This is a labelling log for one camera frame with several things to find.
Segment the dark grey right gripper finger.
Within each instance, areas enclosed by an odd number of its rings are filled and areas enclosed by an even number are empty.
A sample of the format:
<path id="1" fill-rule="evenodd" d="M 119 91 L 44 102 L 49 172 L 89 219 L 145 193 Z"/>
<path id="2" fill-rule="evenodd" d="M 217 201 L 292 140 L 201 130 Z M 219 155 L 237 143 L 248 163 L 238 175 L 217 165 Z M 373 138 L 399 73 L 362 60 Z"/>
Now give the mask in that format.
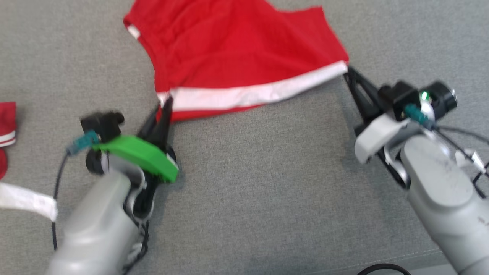
<path id="1" fill-rule="evenodd" d="M 348 67 L 347 86 L 359 111 L 381 111 L 378 88 L 355 68 Z"/>
<path id="2" fill-rule="evenodd" d="M 347 75 L 345 74 L 344 80 L 347 83 Z M 369 124 L 372 120 L 379 116 L 379 111 L 359 111 L 364 124 Z"/>

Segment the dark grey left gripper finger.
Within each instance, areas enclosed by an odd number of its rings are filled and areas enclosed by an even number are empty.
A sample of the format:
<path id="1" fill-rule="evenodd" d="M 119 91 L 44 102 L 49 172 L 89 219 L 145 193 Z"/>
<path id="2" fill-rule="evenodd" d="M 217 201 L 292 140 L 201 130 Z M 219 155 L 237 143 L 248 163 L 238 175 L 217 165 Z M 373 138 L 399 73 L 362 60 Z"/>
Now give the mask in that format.
<path id="1" fill-rule="evenodd" d="M 168 97 L 161 108 L 160 120 L 157 124 L 157 146 L 166 147 L 173 112 L 173 98 Z"/>
<path id="2" fill-rule="evenodd" d="M 157 123 L 157 114 L 161 109 L 161 105 L 156 105 L 149 115 L 146 117 L 145 121 L 142 123 L 140 127 L 137 137 L 140 139 L 147 139 L 147 137 L 152 133 L 156 123 Z"/>

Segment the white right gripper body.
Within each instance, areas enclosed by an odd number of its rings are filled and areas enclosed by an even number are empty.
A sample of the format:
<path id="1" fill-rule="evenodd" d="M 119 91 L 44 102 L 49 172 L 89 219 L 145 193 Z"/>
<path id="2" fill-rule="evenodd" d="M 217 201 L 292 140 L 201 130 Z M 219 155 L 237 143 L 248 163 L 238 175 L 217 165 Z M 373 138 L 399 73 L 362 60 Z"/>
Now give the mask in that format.
<path id="1" fill-rule="evenodd" d="M 374 119 L 356 138 L 355 155 L 357 160 L 361 164 L 365 164 L 409 122 L 409 119 L 397 121 L 388 114 L 383 114 Z"/>

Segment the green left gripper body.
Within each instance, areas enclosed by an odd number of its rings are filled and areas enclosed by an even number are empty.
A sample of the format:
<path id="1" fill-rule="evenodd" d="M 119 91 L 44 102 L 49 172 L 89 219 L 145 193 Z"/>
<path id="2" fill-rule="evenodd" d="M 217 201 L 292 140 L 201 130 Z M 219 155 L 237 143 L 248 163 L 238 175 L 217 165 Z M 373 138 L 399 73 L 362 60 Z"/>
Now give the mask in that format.
<path id="1" fill-rule="evenodd" d="M 118 136 L 110 142 L 97 143 L 91 148 L 109 152 L 137 165 L 157 176 L 162 182 L 174 183 L 179 174 L 179 167 L 170 154 L 136 136 Z"/>

